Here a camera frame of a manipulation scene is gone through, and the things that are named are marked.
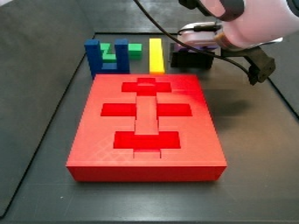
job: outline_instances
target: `gray table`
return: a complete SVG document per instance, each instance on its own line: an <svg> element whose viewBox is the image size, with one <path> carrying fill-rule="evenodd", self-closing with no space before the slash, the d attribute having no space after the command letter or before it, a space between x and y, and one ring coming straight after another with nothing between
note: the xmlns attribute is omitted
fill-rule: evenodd
<svg viewBox="0 0 299 224"><path fill-rule="evenodd" d="M98 35L114 42L123 35ZM133 73L149 74L149 38ZM299 221L299 125L270 81L251 87L247 76L215 60L197 73L219 133L229 169L207 183L77 183L66 161L89 97L87 59L70 85L8 213L0 222Z"/></svg>

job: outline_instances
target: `3d printed box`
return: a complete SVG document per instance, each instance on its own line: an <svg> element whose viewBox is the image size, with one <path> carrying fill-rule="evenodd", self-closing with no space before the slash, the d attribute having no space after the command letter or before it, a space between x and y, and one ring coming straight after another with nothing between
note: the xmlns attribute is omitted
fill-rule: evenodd
<svg viewBox="0 0 299 224"><path fill-rule="evenodd" d="M227 162L195 75L98 75L67 167L78 181L210 181Z"/></svg>

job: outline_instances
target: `red box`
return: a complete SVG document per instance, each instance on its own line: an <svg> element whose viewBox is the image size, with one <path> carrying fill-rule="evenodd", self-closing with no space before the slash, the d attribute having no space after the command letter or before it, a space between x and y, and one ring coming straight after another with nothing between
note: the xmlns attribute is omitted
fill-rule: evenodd
<svg viewBox="0 0 299 224"><path fill-rule="evenodd" d="M213 181L227 167L195 75L98 75L67 162L78 181Z"/></svg>

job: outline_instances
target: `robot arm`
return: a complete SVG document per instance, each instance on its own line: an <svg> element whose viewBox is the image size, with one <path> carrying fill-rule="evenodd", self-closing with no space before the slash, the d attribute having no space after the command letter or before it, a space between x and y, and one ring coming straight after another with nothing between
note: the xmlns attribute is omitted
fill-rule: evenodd
<svg viewBox="0 0 299 224"><path fill-rule="evenodd" d="M183 32L179 33L179 40L194 47L211 49L219 46L222 57L245 57L251 65L250 83L255 85L263 82L275 71L277 63L259 46L281 42L282 37L299 31L299 0L179 0L179 2L189 9L198 8L206 16L214 16L221 21L221 29L215 32L197 32L198 26L205 26L207 23L186 25L182 28Z"/></svg>
<svg viewBox="0 0 299 224"><path fill-rule="evenodd" d="M222 49L241 51L299 30L299 0L181 0L189 9L222 21L215 41Z"/></svg>

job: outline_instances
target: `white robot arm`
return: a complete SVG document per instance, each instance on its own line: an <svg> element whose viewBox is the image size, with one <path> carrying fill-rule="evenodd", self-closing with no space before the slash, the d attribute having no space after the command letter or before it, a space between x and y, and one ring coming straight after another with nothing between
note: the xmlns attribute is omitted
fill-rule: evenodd
<svg viewBox="0 0 299 224"><path fill-rule="evenodd" d="M203 61L226 60L243 70L251 85L263 82L277 70L275 59L259 46L279 42L299 31L299 0L179 0L190 10L198 8L218 21L187 24L178 32L178 39L157 23L139 1L134 1L159 30L177 42L175 55L187 57L199 53ZM218 47L221 55L211 52ZM245 57L249 70L229 57Z"/></svg>
<svg viewBox="0 0 299 224"><path fill-rule="evenodd" d="M205 15L211 15L222 21L222 29L214 35L214 40L222 49L230 51L259 46L299 30L299 0L179 2L190 9L199 8Z"/></svg>

